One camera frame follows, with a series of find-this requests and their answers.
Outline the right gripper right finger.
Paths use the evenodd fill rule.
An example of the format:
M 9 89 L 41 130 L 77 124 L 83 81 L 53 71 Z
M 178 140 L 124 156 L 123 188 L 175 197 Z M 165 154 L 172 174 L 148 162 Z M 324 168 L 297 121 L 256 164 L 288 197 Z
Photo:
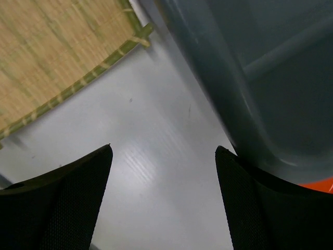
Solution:
M 216 170 L 234 249 L 332 249 L 332 195 L 282 180 L 222 146 Z

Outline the bamboo woven mat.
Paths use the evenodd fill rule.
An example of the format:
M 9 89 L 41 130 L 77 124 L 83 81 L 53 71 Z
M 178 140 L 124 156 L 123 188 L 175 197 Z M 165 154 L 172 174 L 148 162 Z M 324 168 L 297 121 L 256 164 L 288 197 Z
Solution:
M 1 138 L 150 46 L 129 1 L 1 1 Z

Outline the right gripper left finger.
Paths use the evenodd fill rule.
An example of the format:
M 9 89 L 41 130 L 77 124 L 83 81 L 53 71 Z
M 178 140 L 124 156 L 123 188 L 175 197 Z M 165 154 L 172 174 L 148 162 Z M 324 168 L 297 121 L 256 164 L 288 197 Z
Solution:
M 106 189 L 110 145 L 1 190 L 1 249 L 89 249 Z

